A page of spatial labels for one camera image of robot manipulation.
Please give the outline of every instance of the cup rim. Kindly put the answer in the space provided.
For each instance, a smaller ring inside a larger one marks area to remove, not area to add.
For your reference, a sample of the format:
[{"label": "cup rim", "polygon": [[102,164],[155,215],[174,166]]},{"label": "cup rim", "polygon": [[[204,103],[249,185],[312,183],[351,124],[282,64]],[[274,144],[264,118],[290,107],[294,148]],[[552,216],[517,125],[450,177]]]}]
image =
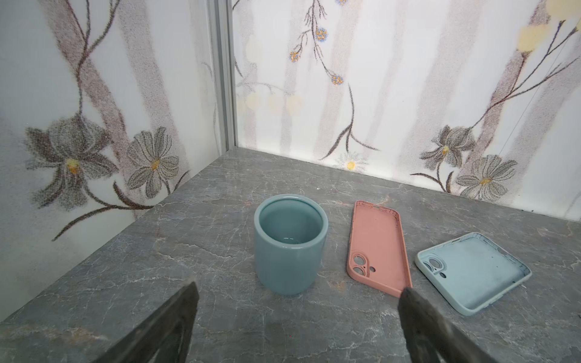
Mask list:
[{"label": "cup rim", "polygon": [[[315,238],[313,238],[310,241],[304,242],[304,243],[299,243],[298,245],[291,245],[289,243],[283,243],[283,242],[275,240],[274,238],[269,236],[262,229],[262,226],[260,225],[260,214],[262,213],[264,208],[273,204],[274,202],[277,202],[279,200],[285,200],[285,199],[300,200],[303,203],[307,203],[309,206],[311,206],[312,208],[314,208],[317,211],[317,213],[319,214],[319,216],[323,220],[323,226],[321,228],[321,232],[319,232],[319,234],[317,236],[315,236]],[[256,233],[258,233],[262,239],[264,239],[265,241],[267,241],[268,243],[270,243],[272,245],[275,245],[276,247],[280,247],[280,248],[284,248],[284,249],[291,249],[291,250],[305,249],[305,248],[309,248],[311,246],[316,245],[321,239],[323,239],[325,237],[325,235],[327,234],[327,230],[329,229],[329,219],[327,218],[327,214],[325,213],[323,208],[321,208],[321,206],[317,202],[315,202],[313,199],[310,199],[310,198],[307,198],[305,196],[298,195],[298,194],[278,194],[278,195],[272,196],[272,197],[266,199],[265,201],[263,201],[262,203],[260,203],[260,205],[258,206],[256,211],[254,212],[254,229],[256,230]]]}]

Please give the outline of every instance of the phone case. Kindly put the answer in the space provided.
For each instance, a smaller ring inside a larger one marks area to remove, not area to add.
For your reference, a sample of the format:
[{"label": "phone case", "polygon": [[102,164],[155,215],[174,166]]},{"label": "phone case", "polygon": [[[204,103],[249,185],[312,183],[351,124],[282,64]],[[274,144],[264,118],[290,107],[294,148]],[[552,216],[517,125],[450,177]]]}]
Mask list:
[{"label": "phone case", "polygon": [[450,305],[466,316],[532,275],[523,262],[476,232],[419,252],[415,264]]},{"label": "phone case", "polygon": [[347,273],[355,281],[396,297],[411,287],[400,216],[393,209],[355,203],[347,256]]}]

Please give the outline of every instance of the blue flower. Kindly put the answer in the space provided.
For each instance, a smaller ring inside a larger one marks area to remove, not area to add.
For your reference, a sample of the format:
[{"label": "blue flower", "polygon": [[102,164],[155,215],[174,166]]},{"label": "blue flower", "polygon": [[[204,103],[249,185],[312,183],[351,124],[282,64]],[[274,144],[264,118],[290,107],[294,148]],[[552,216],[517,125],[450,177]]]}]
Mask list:
[{"label": "blue flower", "polygon": [[325,40],[327,40],[327,31],[325,30],[325,28],[317,28],[315,35],[317,36],[317,40],[320,42],[324,42]]},{"label": "blue flower", "polygon": [[334,74],[331,76],[331,82],[338,86],[343,83],[343,77],[339,76],[338,74]]}]

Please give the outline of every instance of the pink phone case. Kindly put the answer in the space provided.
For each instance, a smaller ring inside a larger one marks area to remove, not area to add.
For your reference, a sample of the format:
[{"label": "pink phone case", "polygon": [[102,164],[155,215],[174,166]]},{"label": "pink phone case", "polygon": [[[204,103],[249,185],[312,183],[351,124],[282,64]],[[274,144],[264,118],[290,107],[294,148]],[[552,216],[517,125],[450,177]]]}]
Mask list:
[{"label": "pink phone case", "polygon": [[347,273],[355,281],[396,297],[411,287],[398,212],[362,200],[355,203]]}]

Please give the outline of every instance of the light blue phone case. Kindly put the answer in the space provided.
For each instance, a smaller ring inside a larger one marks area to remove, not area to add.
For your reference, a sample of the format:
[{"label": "light blue phone case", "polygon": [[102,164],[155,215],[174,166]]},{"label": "light blue phone case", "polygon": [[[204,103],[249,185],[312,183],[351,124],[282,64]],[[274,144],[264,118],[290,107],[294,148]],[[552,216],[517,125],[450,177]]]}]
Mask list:
[{"label": "light blue phone case", "polygon": [[450,305],[466,316],[532,275],[523,262],[476,232],[419,252],[415,264]]}]

